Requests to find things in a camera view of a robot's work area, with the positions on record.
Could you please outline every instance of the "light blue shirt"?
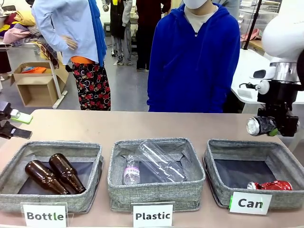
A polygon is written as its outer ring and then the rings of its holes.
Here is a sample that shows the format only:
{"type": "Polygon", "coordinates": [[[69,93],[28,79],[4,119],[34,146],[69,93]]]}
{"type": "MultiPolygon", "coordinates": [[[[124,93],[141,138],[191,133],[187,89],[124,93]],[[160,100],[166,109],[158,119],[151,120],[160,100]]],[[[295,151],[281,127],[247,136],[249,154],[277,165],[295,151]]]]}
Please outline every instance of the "light blue shirt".
{"type": "Polygon", "coordinates": [[[71,57],[81,56],[98,63],[98,54],[88,0],[35,0],[32,14],[48,44],[63,54],[63,64],[71,57]],[[68,48],[62,35],[78,43],[76,50],[68,48]]]}

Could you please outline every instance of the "brown glass bottle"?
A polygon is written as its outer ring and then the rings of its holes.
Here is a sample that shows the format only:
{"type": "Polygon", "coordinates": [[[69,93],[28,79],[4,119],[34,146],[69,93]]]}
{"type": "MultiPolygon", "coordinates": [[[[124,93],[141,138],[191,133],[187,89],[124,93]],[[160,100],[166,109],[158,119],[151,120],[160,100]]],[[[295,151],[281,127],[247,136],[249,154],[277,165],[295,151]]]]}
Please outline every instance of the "brown glass bottle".
{"type": "Polygon", "coordinates": [[[54,154],[48,162],[62,182],[71,186],[77,193],[86,190],[77,176],[77,171],[63,154],[54,154]]]}
{"type": "Polygon", "coordinates": [[[70,194],[70,192],[62,186],[55,174],[41,161],[34,160],[29,162],[24,170],[26,174],[43,189],[50,190],[59,195],[70,194]]]}

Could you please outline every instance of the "neck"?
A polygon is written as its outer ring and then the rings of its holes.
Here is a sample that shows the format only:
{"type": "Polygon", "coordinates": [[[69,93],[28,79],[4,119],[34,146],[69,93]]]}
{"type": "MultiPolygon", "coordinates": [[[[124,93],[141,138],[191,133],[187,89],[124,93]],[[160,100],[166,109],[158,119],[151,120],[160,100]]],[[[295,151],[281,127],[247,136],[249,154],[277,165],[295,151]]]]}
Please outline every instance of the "neck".
{"type": "Polygon", "coordinates": [[[212,4],[212,2],[210,0],[207,0],[201,7],[197,9],[187,9],[197,16],[203,16],[214,12],[214,8],[215,6],[212,4]]]}

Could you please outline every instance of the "floor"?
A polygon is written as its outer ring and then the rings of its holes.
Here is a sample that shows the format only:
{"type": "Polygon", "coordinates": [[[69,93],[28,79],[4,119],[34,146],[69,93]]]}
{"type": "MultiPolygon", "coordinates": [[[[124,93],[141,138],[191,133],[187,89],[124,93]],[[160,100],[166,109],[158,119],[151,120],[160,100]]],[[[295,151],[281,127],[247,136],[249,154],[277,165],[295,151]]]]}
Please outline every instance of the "floor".
{"type": "MultiPolygon", "coordinates": [[[[107,44],[111,44],[111,39],[106,38],[107,44]]],[[[38,55],[30,49],[19,49],[8,51],[11,68],[15,69],[22,62],[43,61],[38,55]]],[[[107,50],[105,58],[105,68],[111,88],[111,109],[113,111],[134,111],[145,112],[148,110],[147,101],[147,79],[148,73],[136,70],[136,55],[132,56],[133,66],[113,66],[116,59],[111,57],[111,48],[107,50]]],[[[10,86],[10,81],[2,83],[3,90],[0,94],[0,101],[9,101],[13,108],[19,109],[24,113],[31,113],[36,108],[24,107],[22,100],[17,92],[16,86],[10,86]]],[[[79,102],[73,74],[70,73],[66,83],[68,94],[58,107],[59,109],[78,110],[79,102]]],[[[304,126],[304,105],[295,105],[294,114],[300,116],[304,126]]],[[[286,146],[292,141],[292,138],[280,137],[286,146]]],[[[0,146],[5,142],[0,138],[0,146]]],[[[294,155],[304,165],[304,140],[296,148],[294,155]]]]}

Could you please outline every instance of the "floral pants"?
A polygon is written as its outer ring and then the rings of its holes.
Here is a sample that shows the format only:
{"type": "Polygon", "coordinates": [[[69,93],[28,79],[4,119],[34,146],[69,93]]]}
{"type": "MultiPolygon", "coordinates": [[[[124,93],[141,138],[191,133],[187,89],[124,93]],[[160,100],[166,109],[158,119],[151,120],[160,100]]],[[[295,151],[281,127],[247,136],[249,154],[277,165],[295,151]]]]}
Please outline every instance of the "floral pants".
{"type": "Polygon", "coordinates": [[[81,110],[111,110],[111,93],[105,65],[73,63],[81,110]]]}

